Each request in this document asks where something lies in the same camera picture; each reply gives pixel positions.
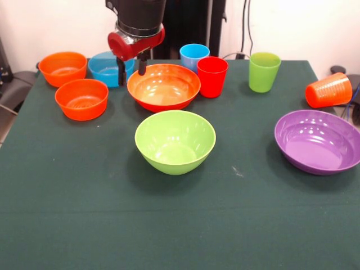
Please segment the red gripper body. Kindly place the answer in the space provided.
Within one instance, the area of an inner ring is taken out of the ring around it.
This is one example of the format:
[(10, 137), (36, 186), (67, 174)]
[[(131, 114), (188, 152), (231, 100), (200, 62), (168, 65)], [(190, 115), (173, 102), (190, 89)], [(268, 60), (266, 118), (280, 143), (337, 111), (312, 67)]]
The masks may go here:
[(131, 35), (116, 26), (115, 30), (108, 35), (107, 41), (112, 53), (122, 61), (127, 61), (158, 46), (164, 38), (165, 28), (163, 24), (160, 25), (158, 33), (145, 37)]

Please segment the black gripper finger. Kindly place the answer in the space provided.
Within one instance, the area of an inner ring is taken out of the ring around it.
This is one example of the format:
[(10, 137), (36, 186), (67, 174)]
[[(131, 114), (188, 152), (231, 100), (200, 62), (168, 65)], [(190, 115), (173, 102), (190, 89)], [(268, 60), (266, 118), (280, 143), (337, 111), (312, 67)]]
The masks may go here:
[(147, 51), (141, 52), (137, 57), (139, 59), (138, 74), (144, 75), (147, 67)]
[(116, 63), (118, 65), (118, 84), (119, 86), (124, 86), (127, 82), (127, 72), (125, 63), (122, 59), (117, 58)]

